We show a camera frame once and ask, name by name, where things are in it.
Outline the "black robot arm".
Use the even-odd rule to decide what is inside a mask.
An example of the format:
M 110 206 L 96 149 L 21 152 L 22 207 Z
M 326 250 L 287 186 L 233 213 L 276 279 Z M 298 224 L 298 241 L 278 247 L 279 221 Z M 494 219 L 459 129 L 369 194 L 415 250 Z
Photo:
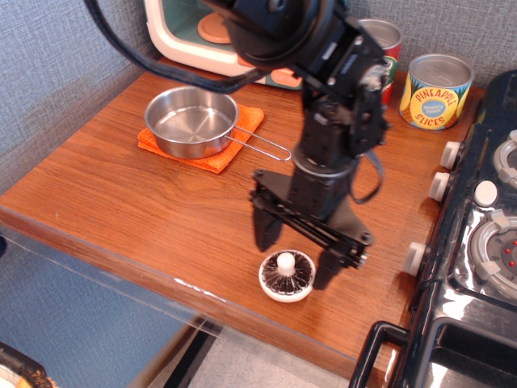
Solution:
M 313 286 L 363 265 L 372 242 L 350 208 L 363 156 L 385 137 L 384 51 L 340 1 L 212 1 L 234 51 L 264 71 L 302 80 L 304 126 L 292 175 L 258 170 L 252 194 L 257 246 L 290 226 L 322 247 Z

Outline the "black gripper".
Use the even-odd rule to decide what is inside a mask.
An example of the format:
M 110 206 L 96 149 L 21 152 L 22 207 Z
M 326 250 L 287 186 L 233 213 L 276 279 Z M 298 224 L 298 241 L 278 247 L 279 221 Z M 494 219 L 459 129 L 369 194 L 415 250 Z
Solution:
M 283 226 L 290 226 L 324 249 L 313 288 L 324 290 L 343 267 L 360 268 L 373 237 L 353 213 L 352 182 L 357 162 L 336 170 L 296 167 L 292 176 L 258 169 L 251 192 L 255 244 L 266 251 Z

